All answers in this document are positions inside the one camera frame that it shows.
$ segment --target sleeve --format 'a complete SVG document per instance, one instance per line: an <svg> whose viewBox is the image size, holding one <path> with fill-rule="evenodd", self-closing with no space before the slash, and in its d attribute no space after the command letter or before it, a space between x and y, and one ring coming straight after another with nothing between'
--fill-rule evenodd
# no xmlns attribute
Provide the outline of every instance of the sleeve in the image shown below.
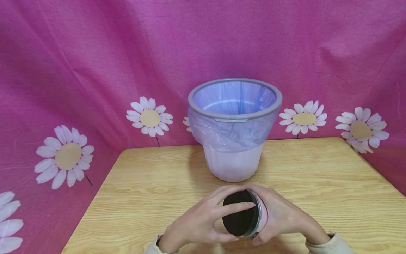
<svg viewBox="0 0 406 254"><path fill-rule="evenodd" d="M155 240L151 243L151 245L145 250L144 254L169 254L169 253L163 253L159 248L158 248L158 242L159 239L161 238L162 235L158 235Z"/></svg>
<svg viewBox="0 0 406 254"><path fill-rule="evenodd" d="M338 234L330 233L328 235L331 239L325 244L314 245L306 242L306 247L310 250L309 254L354 254Z"/></svg>

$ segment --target round container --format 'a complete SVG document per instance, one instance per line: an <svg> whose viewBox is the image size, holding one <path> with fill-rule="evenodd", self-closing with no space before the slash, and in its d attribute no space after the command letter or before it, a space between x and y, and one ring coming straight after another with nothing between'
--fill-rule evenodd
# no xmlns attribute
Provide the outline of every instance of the round container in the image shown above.
<svg viewBox="0 0 406 254"><path fill-rule="evenodd" d="M255 238L268 221L268 210L258 195L250 190L231 194L224 199L223 206L241 202L252 202L255 207L224 216L224 227L235 236Z"/></svg>

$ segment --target wood grain surface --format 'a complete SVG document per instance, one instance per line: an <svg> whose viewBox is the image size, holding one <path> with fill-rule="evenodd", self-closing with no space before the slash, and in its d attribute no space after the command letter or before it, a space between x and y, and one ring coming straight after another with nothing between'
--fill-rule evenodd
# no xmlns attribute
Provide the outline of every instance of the wood grain surface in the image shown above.
<svg viewBox="0 0 406 254"><path fill-rule="evenodd" d="M406 199L340 138L267 141L258 171L245 182L272 187L356 254L406 253ZM64 254L141 254L209 192L227 184L208 170L199 145L124 151L67 243ZM224 230L221 220L216 224ZM307 254L288 234L254 247L191 244L191 254Z"/></svg>

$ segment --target hand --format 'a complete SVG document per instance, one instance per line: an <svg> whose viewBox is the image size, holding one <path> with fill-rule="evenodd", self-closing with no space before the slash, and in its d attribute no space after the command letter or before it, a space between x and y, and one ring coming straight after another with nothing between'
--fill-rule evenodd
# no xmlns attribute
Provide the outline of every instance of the hand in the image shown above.
<svg viewBox="0 0 406 254"><path fill-rule="evenodd" d="M262 199L268 209L268 222L254 239L255 245L286 233L302 233L312 244L324 244L330 240L317 221L275 190L251 184L246 186Z"/></svg>
<svg viewBox="0 0 406 254"><path fill-rule="evenodd" d="M226 243L238 240L232 234L218 233L214 223L220 218L253 208L254 203L242 202L220 206L227 196L245 190L245 186L227 185L217 188L199 203L177 218L159 241L163 252L175 253L188 243Z"/></svg>

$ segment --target daisy decoration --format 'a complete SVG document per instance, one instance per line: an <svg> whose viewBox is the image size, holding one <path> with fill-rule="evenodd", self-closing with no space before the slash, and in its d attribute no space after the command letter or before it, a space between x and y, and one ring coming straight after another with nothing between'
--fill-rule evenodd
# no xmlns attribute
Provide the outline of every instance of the daisy decoration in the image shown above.
<svg viewBox="0 0 406 254"><path fill-rule="evenodd" d="M20 201L14 200L15 194L11 191L0 194L0 253L10 253L21 246L23 241L20 237L11 237L24 225L22 219L9 219L17 208Z"/></svg>
<svg viewBox="0 0 406 254"><path fill-rule="evenodd" d="M165 106L157 106L154 99L147 100L146 97L140 97L140 103L131 102L131 107L135 110L127 111L127 119L134 122L134 128L141 128L145 135L149 134L155 137L156 134L162 136L164 130L168 131L167 124L172 124L173 116L165 113Z"/></svg>
<svg viewBox="0 0 406 254"><path fill-rule="evenodd" d="M75 128L69 130L62 125L54 130L58 138L47 137L45 146L37 149L37 154L46 158L34 167L34 172L40 173L37 183L53 179L52 189L57 189L66 179L68 186L72 187L76 180L84 178L83 170L89 169L94 147L86 145L87 137L79 134Z"/></svg>
<svg viewBox="0 0 406 254"><path fill-rule="evenodd" d="M293 109L285 109L279 116L284 120L280 125L287 125L286 132L292 132L293 135L302 132L306 134L309 130L316 131L317 127L326 125L327 114L323 113L324 105L319 107L319 101L308 101L304 106L297 103Z"/></svg>
<svg viewBox="0 0 406 254"><path fill-rule="evenodd" d="M357 107L354 113L344 112L335 120L340 122L335 128L345 130L341 136L361 154L373 153L369 146L378 148L381 140L389 138L389 133L383 130L386 122L378 113L371 116L370 109Z"/></svg>
<svg viewBox="0 0 406 254"><path fill-rule="evenodd" d="M189 123L189 118L186 116L185 119L183 120L183 124L187 126L186 130L187 131L192 131L192 128L190 127L190 123Z"/></svg>

